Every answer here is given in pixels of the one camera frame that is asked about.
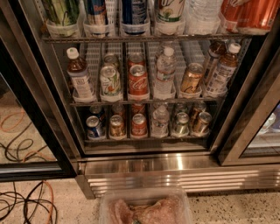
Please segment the red coke can shelf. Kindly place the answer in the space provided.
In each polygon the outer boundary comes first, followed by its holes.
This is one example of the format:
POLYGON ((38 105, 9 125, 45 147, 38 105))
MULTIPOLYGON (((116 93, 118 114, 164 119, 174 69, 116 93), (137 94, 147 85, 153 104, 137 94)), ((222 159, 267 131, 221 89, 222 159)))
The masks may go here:
POLYGON ((129 70, 129 97, 134 100, 146 100, 149 98, 148 74, 145 66, 134 65, 129 70))
POLYGON ((242 34, 268 33, 277 15, 280 0, 249 0, 241 7, 236 29, 242 34))

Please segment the tea bottle right middle shelf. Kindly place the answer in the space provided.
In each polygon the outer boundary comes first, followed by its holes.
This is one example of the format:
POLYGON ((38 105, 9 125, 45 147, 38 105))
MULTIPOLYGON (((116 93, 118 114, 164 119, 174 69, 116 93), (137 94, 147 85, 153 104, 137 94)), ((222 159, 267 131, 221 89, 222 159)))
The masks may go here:
POLYGON ((220 94, 225 90, 238 66, 238 52, 240 49, 241 46, 238 43, 231 43, 228 46, 227 52, 219 58, 212 75, 205 84, 207 92, 220 94))

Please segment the red coke can middle shelf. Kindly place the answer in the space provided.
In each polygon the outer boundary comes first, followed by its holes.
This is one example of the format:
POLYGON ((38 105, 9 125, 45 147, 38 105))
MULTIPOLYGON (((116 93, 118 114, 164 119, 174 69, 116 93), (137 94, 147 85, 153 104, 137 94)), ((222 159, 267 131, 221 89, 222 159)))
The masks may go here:
POLYGON ((148 74, 145 66, 134 65, 129 70, 129 97, 134 100, 146 100, 149 98, 148 74))

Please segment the blue pepsi can top shelf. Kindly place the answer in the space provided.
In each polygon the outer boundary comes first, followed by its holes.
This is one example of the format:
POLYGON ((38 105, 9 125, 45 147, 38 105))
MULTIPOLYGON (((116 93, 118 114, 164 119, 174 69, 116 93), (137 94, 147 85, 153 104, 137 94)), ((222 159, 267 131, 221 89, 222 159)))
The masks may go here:
POLYGON ((147 32, 147 0, 122 0, 121 27, 125 34, 144 35, 147 32))

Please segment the clear water bottle top shelf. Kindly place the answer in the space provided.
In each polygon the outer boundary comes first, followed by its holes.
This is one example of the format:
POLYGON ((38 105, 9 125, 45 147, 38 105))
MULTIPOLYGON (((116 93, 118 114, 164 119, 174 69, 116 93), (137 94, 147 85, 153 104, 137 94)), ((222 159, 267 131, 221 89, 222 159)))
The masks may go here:
POLYGON ((195 35, 215 34, 221 20, 223 0, 186 0, 186 32, 195 35))

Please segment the stainless fridge base grille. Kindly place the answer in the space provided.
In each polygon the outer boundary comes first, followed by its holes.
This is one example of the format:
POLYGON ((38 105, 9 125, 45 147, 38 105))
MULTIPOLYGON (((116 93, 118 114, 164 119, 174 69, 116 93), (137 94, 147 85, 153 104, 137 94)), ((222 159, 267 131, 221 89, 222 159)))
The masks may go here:
POLYGON ((279 164, 220 166, 210 155, 188 153, 88 158, 76 177, 88 199, 144 187, 180 186, 188 193, 278 188, 279 179, 279 164))

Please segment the gold can shelf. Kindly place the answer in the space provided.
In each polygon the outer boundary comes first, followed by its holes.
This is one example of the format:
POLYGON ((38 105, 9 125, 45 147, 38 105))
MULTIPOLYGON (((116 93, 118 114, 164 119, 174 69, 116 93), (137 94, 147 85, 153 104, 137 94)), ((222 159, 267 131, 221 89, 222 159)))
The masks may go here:
POLYGON ((203 66, 199 63, 190 63, 183 75, 179 95, 181 98, 199 97, 201 94, 200 81, 203 77, 203 66))
POLYGON ((109 120, 109 136, 113 139, 124 139, 126 128, 123 118, 120 115, 112 115, 109 120))
POLYGON ((208 112, 200 112, 192 126, 192 134, 196 137, 203 137, 209 133, 209 125, 212 116, 208 112))

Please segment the white green can shelf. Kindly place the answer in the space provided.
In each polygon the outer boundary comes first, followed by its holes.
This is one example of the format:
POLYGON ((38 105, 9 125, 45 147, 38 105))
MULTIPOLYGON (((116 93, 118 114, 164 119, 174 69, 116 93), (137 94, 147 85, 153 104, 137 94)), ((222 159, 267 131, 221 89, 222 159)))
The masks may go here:
POLYGON ((120 74, 114 66, 101 68, 100 82, 100 97, 103 102, 118 102, 123 98, 120 74))
POLYGON ((182 22, 185 0, 156 0, 155 13, 158 31, 173 35, 182 22))

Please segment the right glass fridge door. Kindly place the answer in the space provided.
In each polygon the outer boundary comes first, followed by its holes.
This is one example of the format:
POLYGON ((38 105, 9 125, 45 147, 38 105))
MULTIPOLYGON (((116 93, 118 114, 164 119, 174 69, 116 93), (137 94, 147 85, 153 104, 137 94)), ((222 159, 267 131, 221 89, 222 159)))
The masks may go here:
POLYGON ((280 162, 280 70, 267 69, 219 154, 223 166, 280 162))

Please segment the gold can bottom shelf right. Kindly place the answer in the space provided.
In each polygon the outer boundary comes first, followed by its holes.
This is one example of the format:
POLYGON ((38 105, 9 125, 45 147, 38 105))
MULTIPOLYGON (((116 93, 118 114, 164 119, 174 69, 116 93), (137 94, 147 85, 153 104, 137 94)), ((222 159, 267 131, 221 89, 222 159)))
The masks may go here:
POLYGON ((192 126, 192 134, 196 137, 203 137, 209 133, 209 125, 212 116, 208 112, 200 112, 192 126))

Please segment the blue red bull can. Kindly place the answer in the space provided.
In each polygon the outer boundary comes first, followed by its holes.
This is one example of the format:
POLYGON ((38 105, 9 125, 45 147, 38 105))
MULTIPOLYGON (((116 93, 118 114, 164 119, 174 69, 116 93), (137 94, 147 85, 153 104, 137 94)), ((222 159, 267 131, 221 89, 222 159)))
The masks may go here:
POLYGON ((109 19, 105 0, 84 0, 87 19, 84 29, 87 37, 105 38, 109 35, 109 19))

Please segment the water bottle middle shelf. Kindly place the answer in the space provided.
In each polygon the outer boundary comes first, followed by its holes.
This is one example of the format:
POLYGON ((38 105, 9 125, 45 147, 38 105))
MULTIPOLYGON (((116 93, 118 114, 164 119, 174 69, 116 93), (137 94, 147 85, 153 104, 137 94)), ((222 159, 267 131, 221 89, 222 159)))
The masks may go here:
POLYGON ((154 80, 154 95, 158 99, 167 99, 172 93, 177 60, 174 49, 165 46, 156 60, 156 75, 154 80))

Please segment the blue can bottom shelf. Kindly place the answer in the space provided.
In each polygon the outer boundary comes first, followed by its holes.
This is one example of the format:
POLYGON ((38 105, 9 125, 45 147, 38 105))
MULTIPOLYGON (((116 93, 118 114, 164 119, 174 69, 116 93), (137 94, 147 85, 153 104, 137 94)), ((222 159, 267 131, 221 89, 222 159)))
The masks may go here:
POLYGON ((86 120, 86 125, 87 125, 87 137, 90 140, 95 140, 96 138, 105 137, 105 130, 102 127, 100 119, 97 116, 91 115, 86 120))

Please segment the red coke can top shelf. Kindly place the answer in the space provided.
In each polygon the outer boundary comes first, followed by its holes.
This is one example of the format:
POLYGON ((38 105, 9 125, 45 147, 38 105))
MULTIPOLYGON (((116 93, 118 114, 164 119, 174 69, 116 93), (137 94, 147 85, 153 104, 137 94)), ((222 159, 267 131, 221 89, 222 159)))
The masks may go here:
POLYGON ((241 7, 236 29, 242 34, 268 33, 277 15, 280 0, 249 0, 241 7))

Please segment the red can bottom shelf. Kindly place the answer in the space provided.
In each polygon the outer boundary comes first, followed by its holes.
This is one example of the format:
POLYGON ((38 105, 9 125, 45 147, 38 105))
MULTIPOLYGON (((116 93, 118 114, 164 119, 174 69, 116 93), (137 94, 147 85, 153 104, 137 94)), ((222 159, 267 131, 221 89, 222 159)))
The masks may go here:
POLYGON ((131 122, 131 134, 134 137, 144 137, 148 133, 146 117, 143 114, 135 114, 131 122))

